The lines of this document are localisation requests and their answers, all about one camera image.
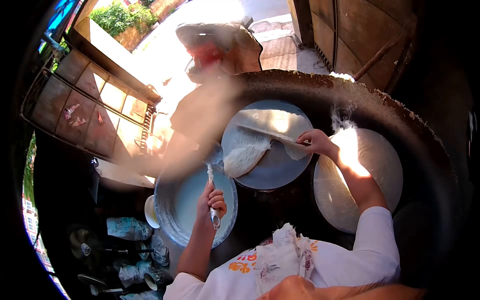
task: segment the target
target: person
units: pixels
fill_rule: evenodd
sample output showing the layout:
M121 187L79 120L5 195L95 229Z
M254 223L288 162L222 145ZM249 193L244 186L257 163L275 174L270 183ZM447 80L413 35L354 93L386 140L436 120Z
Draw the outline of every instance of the person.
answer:
M276 235L281 235L286 226L273 234L270 245L259 245L244 251L214 269L206 278L215 236L209 207L219 209L221 217L227 212L223 192L214 190L213 185L207 182L198 200L189 243L180 257L177 275L167 287L164 299L343 299L372 289L385 293L378 285L398 280L399 254L393 221L375 180L358 162L344 159L340 148L323 131L313 129L302 133L297 142L304 141L311 142L306 151L326 155L334 161L359 207L361 215L353 250L310 240L302 235L297 238L288 224L289 229L283 232L286 235L282 239L276 241ZM288 239L292 234L294 239L284 243L285 237ZM307 248L302 248L304 240ZM289 249L294 249L296 265L293 264L293 267L285 262L292 254ZM299 255L299 249L304 249L305 255ZM272 259L274 264L267 263Z

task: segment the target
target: hand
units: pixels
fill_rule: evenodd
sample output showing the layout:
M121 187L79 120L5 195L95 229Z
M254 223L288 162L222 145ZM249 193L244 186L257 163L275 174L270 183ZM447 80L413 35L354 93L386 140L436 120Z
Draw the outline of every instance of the hand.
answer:
M312 143L310 146L305 147L305 150L308 153L318 153L330 156L336 149L336 145L319 129L306 130L297 139L297 143L305 141Z
M212 225L212 219L210 218L210 207L219 210L220 219L227 213L227 205L225 204L225 199L223 198L223 191L214 190L213 184L207 180L204 192L198 198L197 221L206 222L207 224Z

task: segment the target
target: ladle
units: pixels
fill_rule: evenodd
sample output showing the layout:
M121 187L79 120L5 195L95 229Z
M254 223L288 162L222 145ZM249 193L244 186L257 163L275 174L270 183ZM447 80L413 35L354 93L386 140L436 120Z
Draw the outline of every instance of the ladle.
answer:
M223 158L223 149L222 146L218 142L214 142L212 144L212 150L210 154L204 160L204 163L207 165L207 174L208 180L213 184L213 188L215 188L215 183L213 180L213 168L212 166L218 164ZM220 211L218 209L213 209L210 207L210 218L212 219L213 228L219 229L220 228Z

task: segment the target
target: white shirt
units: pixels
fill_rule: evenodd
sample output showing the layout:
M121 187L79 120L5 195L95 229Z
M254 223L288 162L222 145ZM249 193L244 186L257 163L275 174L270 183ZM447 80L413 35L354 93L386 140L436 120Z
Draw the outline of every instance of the white shirt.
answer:
M310 240L314 269L310 281L317 288L356 287L392 282L400 275L400 258L390 212L370 207L360 216L353 250ZM244 251L210 272L206 282L179 273L167 287L166 300L255 299L255 249Z

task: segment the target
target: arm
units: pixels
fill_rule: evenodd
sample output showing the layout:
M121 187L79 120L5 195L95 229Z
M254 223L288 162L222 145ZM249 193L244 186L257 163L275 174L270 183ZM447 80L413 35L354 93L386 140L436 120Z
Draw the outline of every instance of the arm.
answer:
M302 133L297 142L309 141L309 153L328 156L336 164L347 183L350 193L357 203L360 214L367 208L381 206L387 208L384 195L370 173L358 162L358 159L342 157L340 147L335 145L326 134L319 129L311 129Z
M188 273L201 281L205 281L210 250L216 230L210 219L210 207L220 210L220 218L227 213L227 205L221 190L214 190L213 184L207 182L197 204L197 216L187 247L180 256L178 273Z

